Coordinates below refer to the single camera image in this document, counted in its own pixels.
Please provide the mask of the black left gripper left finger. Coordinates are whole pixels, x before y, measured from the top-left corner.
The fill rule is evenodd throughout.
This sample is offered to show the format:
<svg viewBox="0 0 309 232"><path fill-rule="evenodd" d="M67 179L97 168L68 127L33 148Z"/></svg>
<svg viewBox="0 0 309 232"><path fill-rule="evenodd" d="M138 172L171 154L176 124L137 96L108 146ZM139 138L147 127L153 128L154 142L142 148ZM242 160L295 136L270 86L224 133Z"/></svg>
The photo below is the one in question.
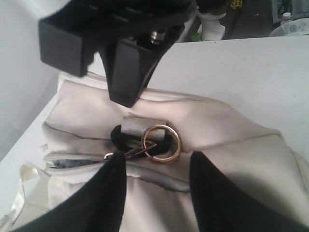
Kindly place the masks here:
<svg viewBox="0 0 309 232"><path fill-rule="evenodd" d="M118 232L126 200L126 159L115 153L71 197L18 232Z"/></svg>

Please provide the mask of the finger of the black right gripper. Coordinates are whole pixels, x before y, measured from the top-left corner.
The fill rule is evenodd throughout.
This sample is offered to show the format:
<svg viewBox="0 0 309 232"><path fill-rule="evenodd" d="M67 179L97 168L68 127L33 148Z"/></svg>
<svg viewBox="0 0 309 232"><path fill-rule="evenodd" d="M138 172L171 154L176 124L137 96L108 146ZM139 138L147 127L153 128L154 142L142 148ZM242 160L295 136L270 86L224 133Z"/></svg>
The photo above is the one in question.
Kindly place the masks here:
<svg viewBox="0 0 309 232"><path fill-rule="evenodd" d="M183 26L120 39L108 45L110 100L131 108L147 87L157 65L176 43Z"/></svg>
<svg viewBox="0 0 309 232"><path fill-rule="evenodd" d="M39 21L41 60L64 72L82 77L104 45L125 35L125 24L113 17L68 14Z"/></svg>

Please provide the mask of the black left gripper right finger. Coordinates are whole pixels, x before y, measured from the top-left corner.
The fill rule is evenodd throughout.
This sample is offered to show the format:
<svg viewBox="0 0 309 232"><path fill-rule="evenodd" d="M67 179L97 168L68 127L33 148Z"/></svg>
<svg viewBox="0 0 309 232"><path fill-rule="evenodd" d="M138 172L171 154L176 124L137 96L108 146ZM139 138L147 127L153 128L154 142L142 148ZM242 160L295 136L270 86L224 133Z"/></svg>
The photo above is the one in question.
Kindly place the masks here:
<svg viewBox="0 0 309 232"><path fill-rule="evenodd" d="M202 152L190 157L189 184L200 232L307 232L230 181Z"/></svg>

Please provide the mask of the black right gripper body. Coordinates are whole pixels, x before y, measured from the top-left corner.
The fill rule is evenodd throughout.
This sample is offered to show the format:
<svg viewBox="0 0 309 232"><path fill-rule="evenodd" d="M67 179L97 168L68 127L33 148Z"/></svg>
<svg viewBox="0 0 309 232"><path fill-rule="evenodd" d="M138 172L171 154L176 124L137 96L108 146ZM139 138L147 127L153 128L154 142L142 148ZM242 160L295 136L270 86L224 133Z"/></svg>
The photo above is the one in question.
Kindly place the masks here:
<svg viewBox="0 0 309 232"><path fill-rule="evenodd" d="M193 0L71 0L57 13L57 44L103 46L128 39L172 46L195 6Z"/></svg>

